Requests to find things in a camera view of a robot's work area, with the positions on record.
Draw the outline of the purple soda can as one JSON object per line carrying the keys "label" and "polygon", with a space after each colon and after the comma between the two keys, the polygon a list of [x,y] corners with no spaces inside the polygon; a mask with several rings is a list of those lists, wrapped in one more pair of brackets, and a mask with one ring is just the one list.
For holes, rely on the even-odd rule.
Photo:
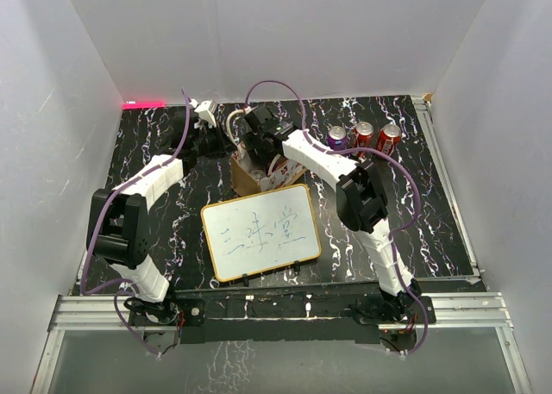
{"label": "purple soda can", "polygon": [[348,134],[341,126],[332,126],[327,133],[327,145],[334,151],[342,151],[348,146]]}
{"label": "purple soda can", "polygon": [[254,179],[254,180],[257,180],[257,181],[260,181],[262,180],[263,178],[266,178],[267,175],[264,171],[262,171],[261,169],[254,169],[253,171],[251,171],[249,173],[249,175]]}

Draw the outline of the printed canvas tote bag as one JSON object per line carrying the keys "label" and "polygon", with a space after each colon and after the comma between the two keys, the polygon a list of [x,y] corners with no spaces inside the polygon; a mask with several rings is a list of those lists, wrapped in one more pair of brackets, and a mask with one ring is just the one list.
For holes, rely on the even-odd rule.
{"label": "printed canvas tote bag", "polygon": [[[245,119],[245,115],[252,109],[251,107],[237,109],[230,113],[225,120],[226,135],[236,147],[236,151],[230,155],[229,159],[231,186],[240,197],[276,190],[294,184],[305,173],[304,166],[295,160],[286,158],[284,152],[277,154],[270,164],[255,164],[251,160],[242,140],[243,136],[239,137],[232,133],[232,122],[238,117]],[[287,136],[298,128],[289,119],[280,121],[287,123]],[[267,177],[260,181],[254,180],[249,175],[254,169],[261,169],[266,173]]]}

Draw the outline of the red cola can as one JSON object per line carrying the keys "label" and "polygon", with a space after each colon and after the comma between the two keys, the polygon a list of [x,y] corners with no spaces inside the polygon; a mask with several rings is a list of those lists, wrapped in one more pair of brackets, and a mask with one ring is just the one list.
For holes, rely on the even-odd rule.
{"label": "red cola can", "polygon": [[370,147],[374,137],[373,125],[369,122],[358,122],[351,135],[351,147]]}
{"label": "red cola can", "polygon": [[396,124],[388,123],[379,132],[376,149],[387,156],[391,156],[401,138],[401,128]]}

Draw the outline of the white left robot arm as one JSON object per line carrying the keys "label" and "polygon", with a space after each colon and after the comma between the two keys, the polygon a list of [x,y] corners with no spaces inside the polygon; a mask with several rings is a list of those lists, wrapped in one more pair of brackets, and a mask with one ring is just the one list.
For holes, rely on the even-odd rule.
{"label": "white left robot arm", "polygon": [[156,322],[172,322],[179,305],[167,296],[169,281],[149,255],[149,210],[199,158],[220,158],[232,148],[210,102],[175,113],[160,151],[136,175],[92,195],[80,292],[91,295],[103,289],[101,285],[86,289],[90,263],[96,256],[115,270],[119,281],[140,300],[149,303],[147,312]]}

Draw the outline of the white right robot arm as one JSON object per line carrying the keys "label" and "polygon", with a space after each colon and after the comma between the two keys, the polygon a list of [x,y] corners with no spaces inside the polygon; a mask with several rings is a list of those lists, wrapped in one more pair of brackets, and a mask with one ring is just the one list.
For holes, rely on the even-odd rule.
{"label": "white right robot arm", "polygon": [[377,272],[386,315],[395,322],[406,321],[415,312],[421,290],[390,236],[388,199],[375,163],[337,153],[264,106],[247,107],[244,119],[251,130],[242,141],[253,159],[267,165],[279,154],[335,190],[341,223],[357,234]]}

